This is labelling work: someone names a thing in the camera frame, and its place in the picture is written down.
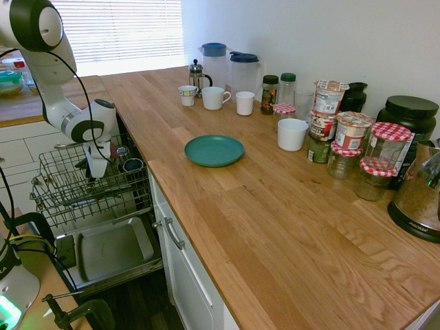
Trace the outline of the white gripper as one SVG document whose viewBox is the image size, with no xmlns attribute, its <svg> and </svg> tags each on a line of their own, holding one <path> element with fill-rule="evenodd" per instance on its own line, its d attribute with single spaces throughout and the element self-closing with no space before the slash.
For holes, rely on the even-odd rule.
<svg viewBox="0 0 440 330">
<path fill-rule="evenodd" d="M 101 178 L 105 174 L 107 164 L 111 157 L 111 142 L 85 142 L 85 155 L 87 159 L 84 158 L 79 161 L 79 163 L 76 164 L 77 168 L 86 169 L 89 165 L 91 176 Z"/>
</svg>

